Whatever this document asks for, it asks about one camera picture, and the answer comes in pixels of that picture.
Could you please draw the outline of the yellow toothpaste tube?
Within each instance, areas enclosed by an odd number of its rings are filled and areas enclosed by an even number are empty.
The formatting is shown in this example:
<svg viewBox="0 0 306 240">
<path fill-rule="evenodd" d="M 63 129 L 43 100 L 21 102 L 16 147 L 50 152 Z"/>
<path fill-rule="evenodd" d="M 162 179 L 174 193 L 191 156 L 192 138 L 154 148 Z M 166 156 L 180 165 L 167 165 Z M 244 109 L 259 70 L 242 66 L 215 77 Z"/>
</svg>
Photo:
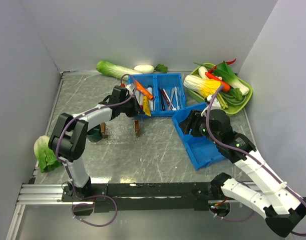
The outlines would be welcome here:
<svg viewBox="0 0 306 240">
<path fill-rule="evenodd" d="M 143 96 L 143 112 L 145 113 L 145 115 L 149 117 L 151 116 L 151 111 L 149 107 L 149 99 L 147 96 Z"/>
</svg>

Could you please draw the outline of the orange toothpaste tube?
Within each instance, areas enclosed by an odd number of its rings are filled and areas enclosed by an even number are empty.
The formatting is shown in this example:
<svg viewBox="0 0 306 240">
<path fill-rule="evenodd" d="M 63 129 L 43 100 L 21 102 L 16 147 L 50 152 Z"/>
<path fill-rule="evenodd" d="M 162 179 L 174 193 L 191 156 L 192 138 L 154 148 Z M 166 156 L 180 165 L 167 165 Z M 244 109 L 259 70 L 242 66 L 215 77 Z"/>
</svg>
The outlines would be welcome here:
<svg viewBox="0 0 306 240">
<path fill-rule="evenodd" d="M 146 96 L 149 100 L 154 98 L 154 96 L 149 93 L 137 80 L 134 80 L 134 84 L 136 85 L 136 90 Z"/>
</svg>

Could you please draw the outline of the dark green mug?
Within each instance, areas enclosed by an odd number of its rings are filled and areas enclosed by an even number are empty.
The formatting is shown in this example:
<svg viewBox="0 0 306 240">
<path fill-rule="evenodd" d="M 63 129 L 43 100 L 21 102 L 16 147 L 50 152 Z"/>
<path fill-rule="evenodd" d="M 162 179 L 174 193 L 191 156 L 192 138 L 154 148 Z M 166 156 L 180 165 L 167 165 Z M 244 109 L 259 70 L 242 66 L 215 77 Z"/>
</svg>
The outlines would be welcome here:
<svg viewBox="0 0 306 240">
<path fill-rule="evenodd" d="M 87 139 L 90 142 L 99 142 L 102 139 L 100 128 L 93 128 L 87 132 Z"/>
</svg>

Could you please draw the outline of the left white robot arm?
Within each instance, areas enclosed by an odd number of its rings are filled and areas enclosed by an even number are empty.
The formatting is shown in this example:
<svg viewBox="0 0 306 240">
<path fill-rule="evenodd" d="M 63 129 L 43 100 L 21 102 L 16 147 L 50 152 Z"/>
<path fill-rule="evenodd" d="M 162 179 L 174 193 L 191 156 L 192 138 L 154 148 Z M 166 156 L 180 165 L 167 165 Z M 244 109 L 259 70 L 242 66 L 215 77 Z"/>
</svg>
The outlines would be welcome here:
<svg viewBox="0 0 306 240">
<path fill-rule="evenodd" d="M 88 132 L 122 113 L 130 118 L 142 114 L 135 91 L 134 84 L 116 85 L 112 93 L 94 108 L 73 115 L 63 113 L 58 117 L 48 145 L 63 164 L 69 186 L 78 200 L 86 201 L 92 193 L 91 179 L 82 160 Z"/>
</svg>

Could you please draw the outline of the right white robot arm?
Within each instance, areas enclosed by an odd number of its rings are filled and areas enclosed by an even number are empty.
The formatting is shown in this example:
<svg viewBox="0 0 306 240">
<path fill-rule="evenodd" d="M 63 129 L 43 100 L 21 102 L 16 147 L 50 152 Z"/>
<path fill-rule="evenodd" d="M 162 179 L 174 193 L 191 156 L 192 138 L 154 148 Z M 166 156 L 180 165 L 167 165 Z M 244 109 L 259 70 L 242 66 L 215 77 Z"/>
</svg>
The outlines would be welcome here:
<svg viewBox="0 0 306 240">
<path fill-rule="evenodd" d="M 220 173 L 211 182 L 211 193 L 216 199 L 228 197 L 239 201 L 261 215 L 268 227 L 280 237 L 293 233 L 306 216 L 306 197 L 288 187 L 248 137 L 233 130 L 230 118 L 223 110 L 192 109 L 179 126 L 184 134 L 211 140 L 217 150 L 260 189 L 254 191 L 230 175 Z"/>
</svg>

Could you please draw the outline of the blue toiletry double bin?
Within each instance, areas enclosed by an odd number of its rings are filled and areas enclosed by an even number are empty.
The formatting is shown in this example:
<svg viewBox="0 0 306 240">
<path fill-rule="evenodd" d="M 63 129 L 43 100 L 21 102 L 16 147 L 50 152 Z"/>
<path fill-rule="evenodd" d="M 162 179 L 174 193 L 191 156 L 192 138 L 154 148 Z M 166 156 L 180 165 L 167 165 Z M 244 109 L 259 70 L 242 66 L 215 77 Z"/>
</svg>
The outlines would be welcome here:
<svg viewBox="0 0 306 240">
<path fill-rule="evenodd" d="M 174 87 L 177 87 L 179 94 L 180 109 L 186 107 L 186 97 L 183 88 L 181 74 L 179 73 L 159 73 L 159 74 L 138 74 L 128 77 L 128 83 L 137 80 L 144 88 L 152 87 L 154 108 L 151 111 L 151 117 L 171 117 L 176 113 L 171 106 L 171 93 Z M 168 95 L 170 106 L 168 107 L 160 89 L 164 89 Z"/>
</svg>

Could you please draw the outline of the red toothbrush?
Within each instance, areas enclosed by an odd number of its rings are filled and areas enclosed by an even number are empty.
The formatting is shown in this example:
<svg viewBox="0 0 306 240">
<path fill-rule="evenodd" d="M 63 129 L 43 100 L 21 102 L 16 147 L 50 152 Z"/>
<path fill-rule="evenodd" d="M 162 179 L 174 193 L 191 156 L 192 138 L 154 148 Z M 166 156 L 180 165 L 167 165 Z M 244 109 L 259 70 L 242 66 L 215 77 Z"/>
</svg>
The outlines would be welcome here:
<svg viewBox="0 0 306 240">
<path fill-rule="evenodd" d="M 168 95 L 165 93 L 164 89 L 160 89 L 160 91 L 161 91 L 162 96 L 164 97 L 164 100 L 165 100 L 167 106 L 169 107 L 170 106 L 170 101 L 169 101 Z"/>
</svg>

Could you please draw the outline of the green vegetable tray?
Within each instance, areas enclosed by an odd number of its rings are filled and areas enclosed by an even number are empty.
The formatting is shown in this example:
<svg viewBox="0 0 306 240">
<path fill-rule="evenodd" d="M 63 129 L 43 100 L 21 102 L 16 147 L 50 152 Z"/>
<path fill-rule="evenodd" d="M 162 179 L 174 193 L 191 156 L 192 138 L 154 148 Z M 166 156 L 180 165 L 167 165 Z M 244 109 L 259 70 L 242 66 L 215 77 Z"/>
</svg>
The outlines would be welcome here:
<svg viewBox="0 0 306 240">
<path fill-rule="evenodd" d="M 250 100 L 253 89 L 252 87 L 233 72 L 229 67 L 230 64 L 233 64 L 234 61 L 227 61 L 226 65 L 220 64 L 220 70 L 217 70 L 217 65 L 212 63 L 201 63 L 199 67 L 191 72 L 192 76 L 197 78 L 200 77 L 201 67 L 205 67 L 207 71 L 218 77 L 224 77 L 223 81 L 230 86 L 230 90 L 227 92 L 221 91 L 217 95 L 217 99 L 220 102 L 221 108 L 228 114 L 234 115 L 242 110 L 245 105 Z"/>
</svg>

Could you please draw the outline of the white radish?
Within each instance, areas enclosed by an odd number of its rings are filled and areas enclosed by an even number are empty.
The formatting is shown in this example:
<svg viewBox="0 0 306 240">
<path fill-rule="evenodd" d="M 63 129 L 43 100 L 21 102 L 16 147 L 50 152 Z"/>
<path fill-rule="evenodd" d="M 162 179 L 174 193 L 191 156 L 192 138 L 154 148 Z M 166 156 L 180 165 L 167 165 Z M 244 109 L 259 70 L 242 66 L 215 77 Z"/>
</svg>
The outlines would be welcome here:
<svg viewBox="0 0 306 240">
<path fill-rule="evenodd" d="M 154 72 L 155 67 L 152 65 L 137 65 L 134 67 L 134 70 L 141 73 L 141 74 L 151 74 Z"/>
</svg>

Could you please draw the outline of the long green napa cabbage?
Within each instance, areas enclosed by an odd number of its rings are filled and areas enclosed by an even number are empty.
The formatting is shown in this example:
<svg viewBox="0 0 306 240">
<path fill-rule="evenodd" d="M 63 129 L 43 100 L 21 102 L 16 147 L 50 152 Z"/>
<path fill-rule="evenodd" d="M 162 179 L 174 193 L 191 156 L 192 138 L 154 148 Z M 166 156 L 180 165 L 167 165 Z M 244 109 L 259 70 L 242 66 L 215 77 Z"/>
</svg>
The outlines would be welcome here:
<svg viewBox="0 0 306 240">
<path fill-rule="evenodd" d="M 141 73 L 136 70 L 119 66 L 105 60 L 101 60 L 97 63 L 96 70 L 104 76 L 114 77 L 125 81 L 128 80 L 128 75 L 141 75 Z"/>
</svg>

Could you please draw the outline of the green beans bundle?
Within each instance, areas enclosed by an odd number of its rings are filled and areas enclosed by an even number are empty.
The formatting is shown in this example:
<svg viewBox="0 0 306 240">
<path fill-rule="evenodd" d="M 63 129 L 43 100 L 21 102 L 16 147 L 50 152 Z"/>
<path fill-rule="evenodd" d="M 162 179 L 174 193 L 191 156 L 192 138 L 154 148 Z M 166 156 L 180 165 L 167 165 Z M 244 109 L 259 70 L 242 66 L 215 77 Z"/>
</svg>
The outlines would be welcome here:
<svg viewBox="0 0 306 240">
<path fill-rule="evenodd" d="M 224 92 L 220 92 L 217 96 L 218 97 L 220 96 L 229 106 L 233 106 L 233 107 L 236 107 L 236 108 L 239 108 L 241 105 L 243 105 L 244 100 L 245 100 L 244 97 L 242 97 L 242 99 L 238 100 L 234 96 L 231 96 L 231 95 L 226 94 Z"/>
</svg>

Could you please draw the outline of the bok choy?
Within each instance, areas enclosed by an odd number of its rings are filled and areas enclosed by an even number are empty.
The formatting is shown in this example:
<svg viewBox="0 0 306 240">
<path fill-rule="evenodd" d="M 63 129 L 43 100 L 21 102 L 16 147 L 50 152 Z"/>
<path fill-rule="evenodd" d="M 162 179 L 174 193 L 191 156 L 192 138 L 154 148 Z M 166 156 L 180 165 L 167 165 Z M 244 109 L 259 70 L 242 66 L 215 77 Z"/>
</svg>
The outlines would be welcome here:
<svg viewBox="0 0 306 240">
<path fill-rule="evenodd" d="M 222 77 L 222 80 L 232 88 L 239 89 L 243 96 L 249 93 L 249 88 L 239 80 L 234 71 L 225 61 L 223 61 L 222 64 L 213 71 L 213 74 Z"/>
</svg>

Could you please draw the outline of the red chili pepper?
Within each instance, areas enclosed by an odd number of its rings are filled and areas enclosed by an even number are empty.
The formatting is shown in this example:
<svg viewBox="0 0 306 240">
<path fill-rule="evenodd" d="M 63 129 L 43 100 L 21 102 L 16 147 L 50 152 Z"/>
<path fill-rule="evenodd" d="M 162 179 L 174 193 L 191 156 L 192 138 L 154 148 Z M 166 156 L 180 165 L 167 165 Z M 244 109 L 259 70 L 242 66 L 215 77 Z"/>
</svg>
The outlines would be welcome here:
<svg viewBox="0 0 306 240">
<path fill-rule="evenodd" d="M 231 60 L 231 61 L 226 61 L 226 64 L 227 64 L 227 65 L 231 65 L 231 64 L 235 63 L 236 60 L 237 60 L 237 58 L 235 58 L 235 59 L 233 59 L 233 60 Z M 222 64 L 222 63 L 215 65 L 215 66 L 214 66 L 213 68 L 211 68 L 208 72 L 209 72 L 210 74 L 213 73 L 213 71 L 214 71 L 215 69 L 217 69 L 218 66 L 221 65 L 221 64 Z"/>
</svg>

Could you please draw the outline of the small green cabbage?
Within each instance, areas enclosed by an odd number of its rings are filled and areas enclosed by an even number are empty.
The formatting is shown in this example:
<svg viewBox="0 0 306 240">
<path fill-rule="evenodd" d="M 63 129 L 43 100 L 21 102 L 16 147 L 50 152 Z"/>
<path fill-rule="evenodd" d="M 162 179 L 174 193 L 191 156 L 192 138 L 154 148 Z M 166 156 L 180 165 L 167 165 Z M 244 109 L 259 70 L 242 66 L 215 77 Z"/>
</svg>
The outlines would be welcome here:
<svg viewBox="0 0 306 240">
<path fill-rule="evenodd" d="M 62 166 L 56 159 L 54 152 L 49 149 L 50 138 L 46 135 L 40 136 L 34 143 L 34 154 L 38 160 L 39 168 L 42 173 L 53 171 Z"/>
</svg>

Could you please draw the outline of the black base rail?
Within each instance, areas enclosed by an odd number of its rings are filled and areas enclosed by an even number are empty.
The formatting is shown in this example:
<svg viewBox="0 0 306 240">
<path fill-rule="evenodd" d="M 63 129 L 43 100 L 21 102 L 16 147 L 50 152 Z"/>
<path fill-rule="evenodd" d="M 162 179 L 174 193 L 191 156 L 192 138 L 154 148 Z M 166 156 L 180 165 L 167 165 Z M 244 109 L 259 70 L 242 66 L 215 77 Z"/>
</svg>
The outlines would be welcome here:
<svg viewBox="0 0 306 240">
<path fill-rule="evenodd" d="M 62 202 L 93 204 L 95 213 L 114 211 L 180 210 L 208 211 L 209 205 L 221 202 L 225 196 L 210 182 L 163 183 L 95 183 L 85 196 L 78 199 L 70 186 L 64 187 Z"/>
</svg>

